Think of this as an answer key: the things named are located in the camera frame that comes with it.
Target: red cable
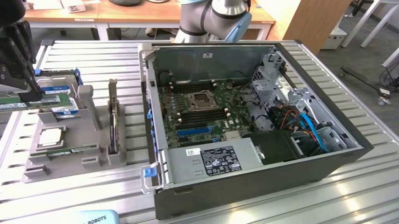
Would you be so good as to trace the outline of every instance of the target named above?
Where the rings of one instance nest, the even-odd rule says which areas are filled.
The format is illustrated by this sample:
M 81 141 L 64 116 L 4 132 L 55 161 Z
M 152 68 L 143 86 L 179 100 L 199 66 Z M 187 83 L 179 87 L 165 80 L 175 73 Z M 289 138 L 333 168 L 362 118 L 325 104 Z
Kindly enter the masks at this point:
M 283 129 L 288 113 L 292 112 L 292 111 L 295 112 L 295 110 L 288 110 L 287 113 L 285 113 L 285 115 L 284 115 L 284 119 L 283 119 L 283 123 L 281 123 L 281 126 L 280 126 L 280 130 Z
M 305 130 L 303 130 L 301 132 L 305 132 L 305 133 L 308 133 L 308 134 L 309 134 L 309 136 L 312 137 L 313 141 L 315 141 L 315 142 L 317 141 L 317 140 L 316 140 L 316 138 L 315 138 L 315 136 L 313 136 L 313 134 L 312 134 L 309 131 L 305 131 Z

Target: blue sticker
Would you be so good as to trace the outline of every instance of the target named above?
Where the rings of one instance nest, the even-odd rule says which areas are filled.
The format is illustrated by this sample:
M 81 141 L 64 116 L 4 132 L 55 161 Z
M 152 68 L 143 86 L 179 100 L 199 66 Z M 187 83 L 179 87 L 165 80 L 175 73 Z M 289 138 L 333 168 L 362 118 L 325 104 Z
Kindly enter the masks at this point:
M 41 87 L 44 91 L 67 91 L 69 90 L 69 86 L 63 85 L 63 86 L 49 86 L 49 87 Z

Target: cpu socket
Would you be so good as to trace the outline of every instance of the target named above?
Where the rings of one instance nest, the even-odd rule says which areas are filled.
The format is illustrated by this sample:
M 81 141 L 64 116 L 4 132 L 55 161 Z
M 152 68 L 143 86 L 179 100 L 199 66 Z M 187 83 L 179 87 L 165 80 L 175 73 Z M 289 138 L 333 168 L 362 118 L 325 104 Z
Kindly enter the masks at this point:
M 189 102 L 189 111 L 204 111 L 219 108 L 213 94 L 209 91 L 187 94 L 187 99 Z

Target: blue label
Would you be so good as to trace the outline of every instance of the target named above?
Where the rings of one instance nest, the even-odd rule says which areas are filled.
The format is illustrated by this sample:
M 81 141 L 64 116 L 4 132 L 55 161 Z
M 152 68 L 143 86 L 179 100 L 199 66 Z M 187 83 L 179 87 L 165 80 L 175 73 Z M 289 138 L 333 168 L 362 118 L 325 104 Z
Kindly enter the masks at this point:
M 79 111 L 64 111 L 64 112 L 55 112 L 56 115 L 72 115 L 76 114 Z
M 61 91 L 61 90 L 69 90 L 69 86 L 51 86 L 51 87 L 41 87 L 44 91 Z

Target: blue pcie slot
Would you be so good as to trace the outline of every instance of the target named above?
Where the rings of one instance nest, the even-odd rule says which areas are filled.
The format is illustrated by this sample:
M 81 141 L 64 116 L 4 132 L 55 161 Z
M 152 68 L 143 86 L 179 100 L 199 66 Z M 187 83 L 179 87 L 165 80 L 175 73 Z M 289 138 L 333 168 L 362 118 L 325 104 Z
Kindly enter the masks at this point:
M 212 132 L 212 127 L 203 127 L 203 128 L 189 129 L 189 130 L 179 130 L 177 131 L 177 136 L 191 135 L 191 134 L 201 134 L 201 133 L 211 133 L 211 132 Z

